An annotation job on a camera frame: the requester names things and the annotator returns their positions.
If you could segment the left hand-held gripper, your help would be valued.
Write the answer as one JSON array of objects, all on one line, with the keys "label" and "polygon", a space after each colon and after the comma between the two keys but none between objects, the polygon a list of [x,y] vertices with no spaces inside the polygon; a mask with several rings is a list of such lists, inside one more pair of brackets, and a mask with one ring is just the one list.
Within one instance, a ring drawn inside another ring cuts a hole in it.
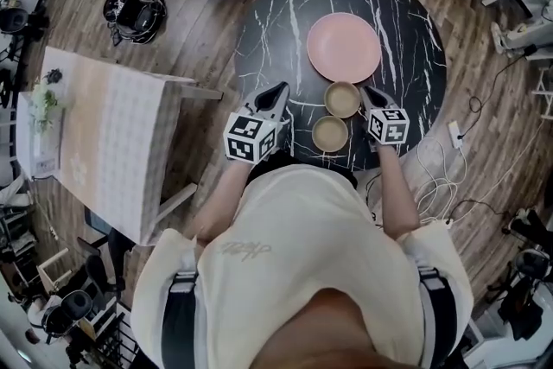
[{"label": "left hand-held gripper", "polygon": [[249,93],[245,104],[232,112],[224,130],[226,157],[259,164],[281,144],[283,116],[289,99],[289,84],[280,81]]}]

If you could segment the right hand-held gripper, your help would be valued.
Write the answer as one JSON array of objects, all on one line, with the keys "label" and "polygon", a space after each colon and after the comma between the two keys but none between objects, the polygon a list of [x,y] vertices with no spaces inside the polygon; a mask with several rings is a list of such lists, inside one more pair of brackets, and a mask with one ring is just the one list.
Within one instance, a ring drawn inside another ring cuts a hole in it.
[{"label": "right hand-held gripper", "polygon": [[362,86],[359,95],[371,152],[376,152],[378,145],[405,143],[410,128],[405,109],[395,108],[395,100],[373,86]]}]

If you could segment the person's left forearm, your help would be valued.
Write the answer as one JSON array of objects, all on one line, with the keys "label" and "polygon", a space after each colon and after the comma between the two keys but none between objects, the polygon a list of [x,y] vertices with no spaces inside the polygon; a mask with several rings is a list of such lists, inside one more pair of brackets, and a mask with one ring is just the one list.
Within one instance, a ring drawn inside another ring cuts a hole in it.
[{"label": "person's left forearm", "polygon": [[194,237],[205,248],[226,231],[234,220],[252,165],[230,161],[215,189],[192,220]]}]

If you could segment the person's right forearm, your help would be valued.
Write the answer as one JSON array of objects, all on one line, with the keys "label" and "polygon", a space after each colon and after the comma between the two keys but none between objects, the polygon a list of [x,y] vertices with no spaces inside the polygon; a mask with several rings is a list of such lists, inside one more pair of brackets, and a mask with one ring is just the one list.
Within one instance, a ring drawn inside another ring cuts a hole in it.
[{"label": "person's right forearm", "polygon": [[416,230],[420,219],[414,197],[397,156],[390,145],[377,147],[382,178],[384,232],[394,240]]}]

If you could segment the black marble round table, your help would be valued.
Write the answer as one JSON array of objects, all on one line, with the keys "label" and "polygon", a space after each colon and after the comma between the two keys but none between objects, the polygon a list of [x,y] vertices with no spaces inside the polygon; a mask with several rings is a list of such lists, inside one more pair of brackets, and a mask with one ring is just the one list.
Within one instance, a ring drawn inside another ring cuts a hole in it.
[{"label": "black marble round table", "polygon": [[315,122],[326,115],[323,103],[328,81],[308,59],[308,32],[321,17],[349,13],[375,30],[382,59],[368,84],[383,90],[410,119],[404,155],[424,138],[435,122],[447,85],[446,55],[438,28],[419,0],[255,0],[238,33],[234,56],[239,89],[248,94],[261,86],[285,81],[290,95],[284,116],[284,146],[302,162],[358,172],[378,166],[370,151],[361,116],[346,120],[343,148],[326,153],[312,140]]}]

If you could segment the person's black trousers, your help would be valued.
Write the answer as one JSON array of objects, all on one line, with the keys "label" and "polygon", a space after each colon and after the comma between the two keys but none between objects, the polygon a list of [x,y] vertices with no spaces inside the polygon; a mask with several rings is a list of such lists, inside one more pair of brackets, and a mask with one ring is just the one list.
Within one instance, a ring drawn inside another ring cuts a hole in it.
[{"label": "person's black trousers", "polygon": [[290,185],[294,190],[327,192],[346,188],[357,189],[358,180],[352,172],[345,169],[321,167],[311,162],[304,162],[284,150],[278,150],[256,165],[248,175],[246,185],[260,180],[269,188],[282,188]]}]

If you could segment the pink plate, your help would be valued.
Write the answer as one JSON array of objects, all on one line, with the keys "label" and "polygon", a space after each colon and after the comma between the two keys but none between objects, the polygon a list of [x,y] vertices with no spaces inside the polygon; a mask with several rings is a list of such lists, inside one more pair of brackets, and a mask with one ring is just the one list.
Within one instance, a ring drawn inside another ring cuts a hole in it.
[{"label": "pink plate", "polygon": [[345,12],[325,15],[311,27],[307,54],[322,77],[351,84],[370,78],[382,60],[380,40],[372,25]]}]

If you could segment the person's white shirt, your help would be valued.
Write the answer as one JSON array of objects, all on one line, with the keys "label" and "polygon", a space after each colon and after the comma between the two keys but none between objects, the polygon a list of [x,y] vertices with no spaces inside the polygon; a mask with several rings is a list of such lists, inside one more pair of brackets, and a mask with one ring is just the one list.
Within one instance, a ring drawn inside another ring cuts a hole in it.
[{"label": "person's white shirt", "polygon": [[249,369],[322,289],[360,308],[375,350],[430,369],[458,345],[474,297],[447,227],[391,239],[352,188],[250,183],[203,251],[165,230],[137,282],[130,325],[159,369]]}]

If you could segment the black equipment bag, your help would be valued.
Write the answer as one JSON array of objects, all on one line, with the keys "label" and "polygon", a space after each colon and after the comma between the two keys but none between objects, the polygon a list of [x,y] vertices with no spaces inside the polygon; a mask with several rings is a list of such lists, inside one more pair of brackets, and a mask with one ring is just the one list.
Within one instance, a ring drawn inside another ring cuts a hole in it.
[{"label": "black equipment bag", "polygon": [[149,43],[167,15],[165,0],[105,0],[103,16],[114,47],[122,41]]}]

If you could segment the white flowers with green leaves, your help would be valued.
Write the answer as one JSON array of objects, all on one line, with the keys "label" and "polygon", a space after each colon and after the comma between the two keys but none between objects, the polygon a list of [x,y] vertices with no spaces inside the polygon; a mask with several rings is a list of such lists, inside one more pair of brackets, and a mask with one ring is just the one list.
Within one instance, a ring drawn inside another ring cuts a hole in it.
[{"label": "white flowers with green leaves", "polygon": [[31,93],[31,111],[35,131],[39,134],[54,128],[61,122],[63,73],[59,68],[51,69],[35,85]]}]

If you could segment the white side table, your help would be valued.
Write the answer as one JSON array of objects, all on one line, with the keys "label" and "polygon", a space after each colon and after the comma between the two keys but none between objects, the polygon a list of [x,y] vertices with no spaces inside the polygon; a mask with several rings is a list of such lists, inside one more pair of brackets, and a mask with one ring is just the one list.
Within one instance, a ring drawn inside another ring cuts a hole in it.
[{"label": "white side table", "polygon": [[20,92],[16,108],[16,160],[30,180],[56,176],[60,170],[63,110],[55,107],[41,127],[32,112],[30,92]]}]

